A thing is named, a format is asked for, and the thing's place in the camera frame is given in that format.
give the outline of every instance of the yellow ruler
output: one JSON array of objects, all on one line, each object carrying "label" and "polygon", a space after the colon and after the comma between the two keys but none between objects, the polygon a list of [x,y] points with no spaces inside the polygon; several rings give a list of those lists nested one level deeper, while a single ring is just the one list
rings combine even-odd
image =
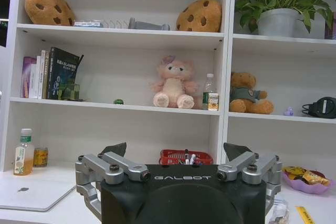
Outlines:
[{"label": "yellow ruler", "polygon": [[304,207],[296,207],[296,210],[299,212],[301,218],[305,222],[304,224],[315,224],[315,222]]}]

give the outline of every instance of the plastic bottle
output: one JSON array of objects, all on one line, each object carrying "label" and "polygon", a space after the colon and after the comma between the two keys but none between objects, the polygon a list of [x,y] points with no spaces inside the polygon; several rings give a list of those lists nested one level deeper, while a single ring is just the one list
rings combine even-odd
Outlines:
[{"label": "plastic bottle", "polygon": [[208,110],[208,93],[216,93],[213,73],[206,74],[206,82],[204,84],[203,89],[203,102],[202,102],[203,110]]},{"label": "plastic bottle", "polygon": [[32,130],[21,129],[21,143],[15,148],[14,175],[28,175],[33,169],[35,148],[31,143],[31,139]]}]

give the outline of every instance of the book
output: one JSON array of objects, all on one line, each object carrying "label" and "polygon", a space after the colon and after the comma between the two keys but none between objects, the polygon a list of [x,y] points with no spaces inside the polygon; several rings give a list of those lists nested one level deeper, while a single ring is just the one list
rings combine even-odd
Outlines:
[{"label": "book", "polygon": [[36,57],[36,69],[35,69],[35,75],[34,75],[34,97],[32,98],[38,98],[38,83],[39,83],[39,77],[40,77],[40,68],[41,68],[41,56]]},{"label": "book", "polygon": [[45,63],[44,63],[43,85],[42,85],[42,99],[45,99],[47,97],[48,74],[49,74],[49,51],[46,51]]},{"label": "book", "polygon": [[29,98],[36,98],[34,96],[34,85],[35,85],[35,75],[36,75],[36,63],[35,64],[31,64],[31,69],[30,69],[30,80],[29,80],[29,93],[28,93],[28,97]]},{"label": "book", "polygon": [[52,47],[49,56],[49,79],[47,99],[58,100],[60,85],[75,84],[80,58],[57,47]]},{"label": "book", "polygon": [[38,78],[38,94],[37,94],[38,99],[42,99],[42,88],[43,88],[45,59],[46,59],[46,51],[42,50],[42,52],[41,52],[40,74],[39,74],[39,78]]},{"label": "book", "polygon": [[30,72],[32,64],[36,64],[36,59],[33,57],[24,57],[22,66],[22,78],[21,78],[21,92],[20,97],[29,98],[29,84],[30,84]]}]

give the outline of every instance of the metal bracket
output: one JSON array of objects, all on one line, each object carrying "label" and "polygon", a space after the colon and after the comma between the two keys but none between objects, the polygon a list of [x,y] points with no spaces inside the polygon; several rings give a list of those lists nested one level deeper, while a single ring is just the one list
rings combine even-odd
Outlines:
[{"label": "metal bracket", "polygon": [[147,166],[136,164],[113,152],[107,152],[98,158],[92,154],[79,156],[75,163],[76,190],[84,196],[85,205],[101,220],[101,203],[97,190],[105,179],[107,184],[117,185],[123,182],[124,172],[130,180],[144,182],[150,178]]},{"label": "metal bracket", "polygon": [[256,160],[255,153],[245,152],[227,164],[218,166],[218,179],[232,181],[242,172],[242,179],[247,184],[258,185],[266,182],[266,209],[271,209],[275,195],[281,191],[282,162],[276,155],[264,155]]},{"label": "metal bracket", "polygon": [[253,152],[245,152],[227,164],[218,166],[217,176],[221,181],[233,181],[237,179],[237,174],[249,164],[256,160]]}]

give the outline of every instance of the teddy bear foot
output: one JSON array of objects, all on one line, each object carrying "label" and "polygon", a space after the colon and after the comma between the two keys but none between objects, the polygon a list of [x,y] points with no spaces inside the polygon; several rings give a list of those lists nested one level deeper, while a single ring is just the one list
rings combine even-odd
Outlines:
[{"label": "teddy bear foot", "polygon": [[181,95],[177,100],[177,107],[180,109],[191,109],[194,105],[194,98],[187,94]]},{"label": "teddy bear foot", "polygon": [[234,100],[229,105],[230,112],[244,113],[246,112],[246,105],[242,100]]},{"label": "teddy bear foot", "polygon": [[154,106],[167,108],[169,105],[169,97],[165,93],[157,93],[153,98]]},{"label": "teddy bear foot", "polygon": [[270,113],[272,113],[274,110],[274,105],[273,103],[271,103],[268,100],[263,100],[257,104],[255,104],[252,108],[251,108],[251,112],[250,113],[256,113],[256,114],[266,114],[269,115]]}]

